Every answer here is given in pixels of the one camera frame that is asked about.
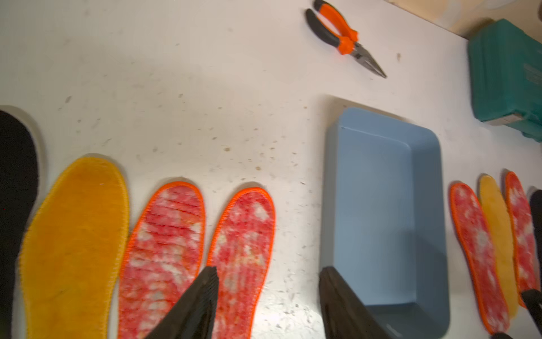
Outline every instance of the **black pliers handle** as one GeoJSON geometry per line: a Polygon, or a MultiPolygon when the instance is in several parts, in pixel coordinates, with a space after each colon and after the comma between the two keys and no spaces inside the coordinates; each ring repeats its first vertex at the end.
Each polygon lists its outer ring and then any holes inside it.
{"type": "Polygon", "coordinates": [[[341,54],[350,54],[354,51],[354,43],[358,41],[358,32],[350,28],[341,13],[333,6],[324,0],[314,0],[314,9],[328,19],[340,35],[335,34],[330,30],[313,12],[312,9],[305,11],[307,23],[312,31],[325,43],[336,47],[341,54]]]}

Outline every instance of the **orange-trimmed insole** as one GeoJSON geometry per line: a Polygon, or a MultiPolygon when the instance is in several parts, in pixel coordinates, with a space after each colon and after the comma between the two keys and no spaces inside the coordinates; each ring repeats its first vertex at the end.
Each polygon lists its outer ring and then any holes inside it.
{"type": "Polygon", "coordinates": [[[226,207],[207,261],[220,280],[213,339],[250,338],[274,233],[275,208],[264,189],[244,189],[226,207]]]}
{"type": "Polygon", "coordinates": [[[119,282],[119,339],[143,339],[198,275],[205,207],[186,182],[162,186],[130,237],[119,282]]]}
{"type": "Polygon", "coordinates": [[[506,205],[510,214],[512,232],[514,234],[514,270],[518,288],[519,304],[525,307],[521,292],[540,290],[538,270],[535,266],[537,250],[534,239],[531,207],[525,196],[521,182],[514,172],[506,174],[506,205]]]}
{"type": "Polygon", "coordinates": [[[27,338],[105,339],[128,236],[128,194],[111,162],[80,158],[59,177],[23,241],[27,338]]]}
{"type": "Polygon", "coordinates": [[[496,273],[495,250],[486,218],[473,190],[464,183],[450,189],[455,232],[470,269],[480,317],[492,335],[510,325],[508,307],[496,273]]]}

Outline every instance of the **dirt speck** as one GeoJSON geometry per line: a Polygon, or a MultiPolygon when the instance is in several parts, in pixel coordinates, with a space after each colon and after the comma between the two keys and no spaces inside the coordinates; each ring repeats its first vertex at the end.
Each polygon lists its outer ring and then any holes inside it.
{"type": "Polygon", "coordinates": [[[96,122],[94,122],[94,124],[92,124],[92,126],[91,126],[91,130],[93,130],[94,128],[96,128],[96,126],[98,126],[100,124],[100,120],[101,120],[101,118],[96,119],[96,122]]]}

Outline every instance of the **teal plastic case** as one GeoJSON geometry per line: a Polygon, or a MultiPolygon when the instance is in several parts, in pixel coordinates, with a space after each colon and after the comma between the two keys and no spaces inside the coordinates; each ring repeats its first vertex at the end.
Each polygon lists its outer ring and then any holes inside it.
{"type": "Polygon", "coordinates": [[[476,118],[542,142],[542,43],[502,19],[469,41],[468,55],[476,118]]]}

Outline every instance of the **red and white pattern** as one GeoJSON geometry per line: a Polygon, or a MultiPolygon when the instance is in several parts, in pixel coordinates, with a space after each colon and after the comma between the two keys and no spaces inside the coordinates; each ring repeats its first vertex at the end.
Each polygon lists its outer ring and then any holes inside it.
{"type": "Polygon", "coordinates": [[[531,207],[514,172],[506,175],[506,203],[514,233],[514,268],[518,292],[540,290],[531,207]]]}
{"type": "Polygon", "coordinates": [[[495,250],[486,218],[472,189],[464,183],[450,191],[455,229],[469,261],[482,321],[490,334],[506,332],[508,307],[496,273],[495,250]]]}
{"type": "Polygon", "coordinates": [[[191,185],[173,184],[154,195],[128,244],[119,283],[119,339],[143,339],[197,276],[203,201],[191,185]]]}
{"type": "Polygon", "coordinates": [[[207,266],[220,286],[213,339],[248,339],[273,246],[273,202],[260,188],[237,194],[224,212],[207,266]]]}

